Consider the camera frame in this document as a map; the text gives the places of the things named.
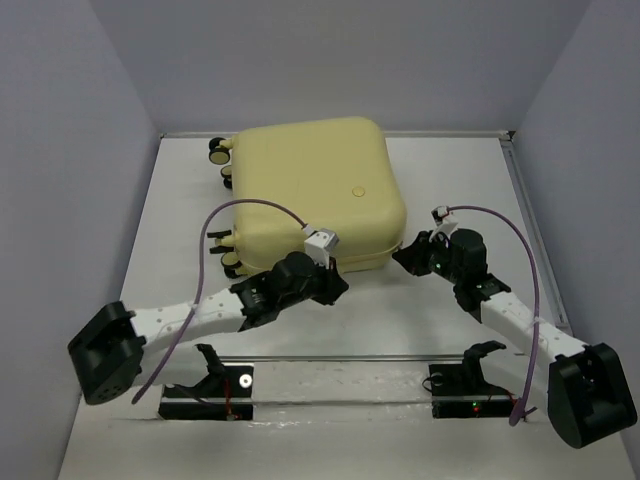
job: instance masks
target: gray wall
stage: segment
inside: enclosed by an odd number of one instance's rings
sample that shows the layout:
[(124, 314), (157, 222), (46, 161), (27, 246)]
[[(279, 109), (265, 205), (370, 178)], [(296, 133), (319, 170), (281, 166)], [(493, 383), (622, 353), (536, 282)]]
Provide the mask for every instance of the gray wall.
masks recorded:
[(118, 297), (156, 129), (86, 0), (0, 8), (0, 477), (57, 477), (66, 343)]
[[(638, 0), (594, 0), (520, 127), (516, 148), (571, 325), (585, 340), (618, 350), (638, 402)], [(640, 472), (640, 428), (624, 437)]]
[(515, 129), (587, 0), (91, 0), (165, 132)]

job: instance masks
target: white platform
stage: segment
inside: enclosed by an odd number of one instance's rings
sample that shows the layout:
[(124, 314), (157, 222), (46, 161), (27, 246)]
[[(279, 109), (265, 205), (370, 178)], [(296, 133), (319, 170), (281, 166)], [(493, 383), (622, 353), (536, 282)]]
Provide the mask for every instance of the white platform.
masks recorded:
[[(392, 138), (388, 146), (409, 209), (407, 242), (432, 227), (429, 212), (441, 204), (494, 208), (524, 228), (497, 139)], [(122, 293), (129, 308), (192, 298), (198, 231), (231, 198), (206, 154), (206, 139), (162, 141)], [(531, 305), (517, 238), (486, 215), (459, 217), (484, 235), (491, 271)], [(231, 218), (224, 212), (212, 227), (230, 228)], [(207, 262), (205, 293), (228, 285), (218, 257)], [(264, 360), (453, 355), (498, 338), (461, 312), (451, 286), (436, 277), (389, 265), (345, 278), (351, 289), (335, 307), (307, 302), (266, 327), (209, 341), (222, 356)], [(555, 318), (544, 292), (542, 300), (543, 316)], [(185, 346), (173, 365), (191, 362), (202, 363)], [(331, 365), (258, 364), (265, 405), (251, 423), (152, 420), (157, 389), (135, 408), (124, 397), (101, 407), (81, 403), (60, 478), (633, 478), (618, 435), (574, 451), (540, 417), (516, 428), (504, 419), (435, 421), (419, 385), (424, 364)], [(292, 399), (333, 406), (273, 406)]]

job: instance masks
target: wheel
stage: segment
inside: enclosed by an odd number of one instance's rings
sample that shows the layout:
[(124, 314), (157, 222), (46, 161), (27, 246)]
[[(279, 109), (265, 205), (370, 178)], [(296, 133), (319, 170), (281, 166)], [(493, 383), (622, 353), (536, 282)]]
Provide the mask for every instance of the wheel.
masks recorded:
[(215, 165), (224, 165), (230, 158), (231, 154), (226, 147), (216, 147), (209, 151), (209, 161)]
[(236, 271), (232, 268), (225, 268), (224, 274), (229, 280), (235, 280), (236, 278), (240, 278), (242, 275), (238, 275)]
[(231, 165), (227, 165), (226, 167), (222, 167), (220, 169), (220, 175), (225, 180), (231, 180)]
[(236, 252), (228, 252), (220, 257), (220, 264), (224, 268), (228, 268), (230, 270), (237, 270), (242, 266), (242, 262), (238, 258), (238, 254)]
[(226, 140), (222, 137), (216, 137), (216, 138), (212, 138), (211, 140), (209, 140), (209, 151), (211, 150), (215, 150), (216, 147), (220, 146), (220, 142), (222, 140)]

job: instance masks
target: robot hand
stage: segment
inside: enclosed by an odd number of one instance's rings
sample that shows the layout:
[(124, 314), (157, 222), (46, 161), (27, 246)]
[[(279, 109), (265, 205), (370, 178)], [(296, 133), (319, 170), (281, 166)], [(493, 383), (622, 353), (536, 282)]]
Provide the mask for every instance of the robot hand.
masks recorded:
[(166, 349), (192, 309), (195, 315), (181, 343), (260, 327), (304, 300), (333, 305), (349, 288), (330, 257), (337, 242), (331, 231), (313, 232), (305, 253), (292, 252), (271, 271), (207, 296), (199, 305), (133, 311), (120, 301), (105, 305), (68, 346), (87, 404), (108, 402), (131, 388), (142, 373), (143, 356)]
[[(533, 314), (508, 285), (488, 272), (482, 236), (457, 229), (458, 222), (447, 207), (439, 207), (432, 215), (437, 228), (420, 232), (412, 245), (395, 252), (393, 258), (412, 275), (435, 273), (451, 282), (465, 312), (531, 355)], [(558, 435), (581, 448), (634, 425), (637, 413), (616, 352), (604, 343), (588, 345), (543, 319), (537, 323), (531, 400), (546, 403), (536, 406), (548, 414)], [(485, 356), (480, 362), (485, 380), (510, 391), (522, 389), (527, 375), (522, 357)]]

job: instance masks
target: yellow box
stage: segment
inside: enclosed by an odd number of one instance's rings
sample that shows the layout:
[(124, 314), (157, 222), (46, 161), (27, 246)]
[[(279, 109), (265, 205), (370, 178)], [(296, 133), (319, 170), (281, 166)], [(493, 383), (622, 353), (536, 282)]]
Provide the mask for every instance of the yellow box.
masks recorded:
[[(315, 228), (335, 231), (343, 271), (383, 266), (404, 236), (406, 207), (384, 135), (366, 118), (245, 130), (231, 139), (234, 198), (277, 202)], [(270, 269), (305, 235), (290, 217), (261, 205), (234, 207), (233, 244), (250, 274)]]

